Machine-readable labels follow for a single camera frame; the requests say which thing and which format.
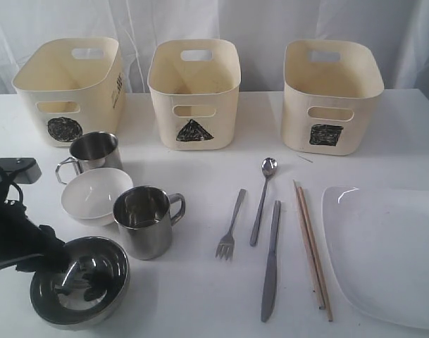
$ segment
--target metal cup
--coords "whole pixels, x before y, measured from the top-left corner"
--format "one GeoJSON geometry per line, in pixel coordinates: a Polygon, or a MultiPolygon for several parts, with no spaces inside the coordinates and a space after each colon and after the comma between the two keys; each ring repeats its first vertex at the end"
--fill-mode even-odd
{"type": "Polygon", "coordinates": [[[186,212],[183,195],[168,196],[154,187],[135,187],[120,195],[113,207],[123,247],[132,256],[148,260],[164,254],[172,244],[172,225],[186,212]],[[181,202],[170,216],[170,205],[181,202]]]}
{"type": "Polygon", "coordinates": [[[55,173],[58,182],[63,182],[59,170],[64,164],[72,163],[76,175],[96,168],[123,169],[118,151],[118,139],[109,132],[90,132],[78,137],[70,145],[71,157],[60,162],[55,173]]]}

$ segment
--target chopsticks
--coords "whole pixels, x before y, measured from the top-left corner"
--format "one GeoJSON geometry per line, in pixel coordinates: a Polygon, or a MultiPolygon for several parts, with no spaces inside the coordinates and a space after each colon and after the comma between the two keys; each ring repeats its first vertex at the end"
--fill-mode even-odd
{"type": "Polygon", "coordinates": [[[313,280],[313,288],[318,300],[319,309],[327,311],[327,318],[329,322],[333,321],[332,309],[330,306],[330,299],[328,298],[327,285],[325,283],[324,274],[322,271],[321,260],[319,258],[318,248],[316,246],[316,239],[314,238],[313,228],[311,226],[310,215],[304,190],[296,185],[294,182],[294,190],[297,197],[297,206],[299,209],[299,221],[301,234],[304,239],[304,246],[306,256],[310,265],[311,279],[313,280]]]}

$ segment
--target fork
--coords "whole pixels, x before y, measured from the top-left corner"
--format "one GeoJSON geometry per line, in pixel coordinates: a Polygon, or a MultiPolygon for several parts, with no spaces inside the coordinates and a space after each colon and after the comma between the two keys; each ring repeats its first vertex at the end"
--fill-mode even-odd
{"type": "Polygon", "coordinates": [[[220,256],[220,258],[224,258],[226,260],[233,259],[233,251],[235,250],[235,239],[233,238],[233,225],[235,225],[235,220],[237,213],[240,210],[240,206],[245,196],[245,189],[241,189],[239,195],[237,196],[235,211],[233,211],[233,217],[231,219],[230,229],[225,234],[224,237],[220,239],[219,245],[216,250],[216,257],[220,256]]]}

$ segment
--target white curtain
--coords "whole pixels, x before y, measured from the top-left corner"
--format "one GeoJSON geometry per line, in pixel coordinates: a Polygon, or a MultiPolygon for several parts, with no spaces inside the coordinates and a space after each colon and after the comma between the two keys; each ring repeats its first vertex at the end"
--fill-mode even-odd
{"type": "Polygon", "coordinates": [[[61,37],[120,42],[127,90],[148,91],[156,45],[233,42],[247,91],[282,90],[286,45],[343,39],[373,52],[387,88],[429,97],[429,0],[0,0],[0,93],[43,43],[61,37]]]}

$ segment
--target knife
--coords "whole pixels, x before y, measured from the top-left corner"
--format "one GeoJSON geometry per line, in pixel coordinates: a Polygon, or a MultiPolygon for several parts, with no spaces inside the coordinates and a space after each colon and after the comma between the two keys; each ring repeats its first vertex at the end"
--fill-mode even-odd
{"type": "Polygon", "coordinates": [[[277,235],[278,223],[280,222],[281,202],[275,201],[273,206],[271,242],[269,244],[268,262],[266,265],[266,276],[264,277],[263,299],[261,301],[261,322],[265,323],[273,312],[275,293],[277,292],[277,235]]]}

